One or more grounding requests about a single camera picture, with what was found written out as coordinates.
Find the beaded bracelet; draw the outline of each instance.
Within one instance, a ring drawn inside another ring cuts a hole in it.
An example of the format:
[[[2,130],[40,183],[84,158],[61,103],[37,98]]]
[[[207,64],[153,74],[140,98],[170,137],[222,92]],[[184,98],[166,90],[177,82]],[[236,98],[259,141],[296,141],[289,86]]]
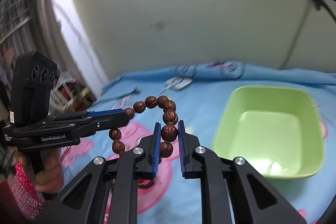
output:
[[[169,100],[167,96],[160,96],[158,98],[149,96],[145,102],[138,101],[134,103],[133,108],[125,108],[124,112],[130,119],[133,119],[135,113],[142,113],[146,110],[146,107],[152,109],[156,106],[163,109],[162,120],[166,124],[161,129],[161,138],[164,142],[160,143],[160,157],[168,158],[173,153],[173,145],[171,143],[177,137],[175,124],[177,124],[179,118],[176,114],[176,104],[172,100]],[[121,156],[125,152],[125,145],[120,141],[121,131],[118,128],[112,128],[109,132],[109,137],[113,140],[112,151]]]

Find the silver screw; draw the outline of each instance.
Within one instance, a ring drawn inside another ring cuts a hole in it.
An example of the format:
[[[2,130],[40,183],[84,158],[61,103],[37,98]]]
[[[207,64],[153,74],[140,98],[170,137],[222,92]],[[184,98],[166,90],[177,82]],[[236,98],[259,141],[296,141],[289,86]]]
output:
[[[196,153],[198,153],[198,154],[203,154],[203,153],[205,153],[205,147],[203,147],[203,146],[197,146],[196,148],[195,148],[195,151],[196,151]]]
[[[133,149],[133,153],[134,154],[137,154],[137,155],[140,155],[143,153],[143,149],[141,147],[136,147]]]
[[[95,158],[94,160],[93,160],[93,163],[94,164],[97,164],[97,165],[100,165],[100,164],[102,164],[104,162],[104,158],[102,158],[102,157],[97,157],[97,158]]]
[[[237,163],[238,165],[243,165],[245,164],[245,159],[242,157],[237,157],[235,158],[235,163]]]

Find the triangular cutout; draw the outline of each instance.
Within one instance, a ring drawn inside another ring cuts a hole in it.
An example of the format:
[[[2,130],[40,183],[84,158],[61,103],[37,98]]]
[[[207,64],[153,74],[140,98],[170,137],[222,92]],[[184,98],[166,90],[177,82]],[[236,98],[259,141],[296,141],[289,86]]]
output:
[[[254,197],[260,210],[277,204],[276,198],[252,174],[247,175]]]
[[[92,174],[88,174],[76,185],[76,187],[68,193],[63,199],[63,204],[72,209],[79,210],[84,201],[85,194],[90,184]]]

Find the green container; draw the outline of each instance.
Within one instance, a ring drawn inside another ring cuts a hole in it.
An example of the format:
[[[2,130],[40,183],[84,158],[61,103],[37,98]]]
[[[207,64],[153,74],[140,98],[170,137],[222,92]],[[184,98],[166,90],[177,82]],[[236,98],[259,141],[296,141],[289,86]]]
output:
[[[324,161],[319,116],[307,93],[243,86],[230,95],[212,144],[222,158],[245,158],[267,178],[316,174]]]

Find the human hand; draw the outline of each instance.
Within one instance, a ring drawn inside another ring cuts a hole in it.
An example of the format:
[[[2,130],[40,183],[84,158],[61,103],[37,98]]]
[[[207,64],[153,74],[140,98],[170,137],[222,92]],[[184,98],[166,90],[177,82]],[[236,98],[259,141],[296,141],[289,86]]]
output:
[[[37,183],[35,186],[36,191],[57,193],[63,187],[64,178],[60,152],[60,148],[52,150],[46,158],[44,170],[35,175]],[[17,159],[23,168],[27,167],[28,161],[26,155],[18,154]]]

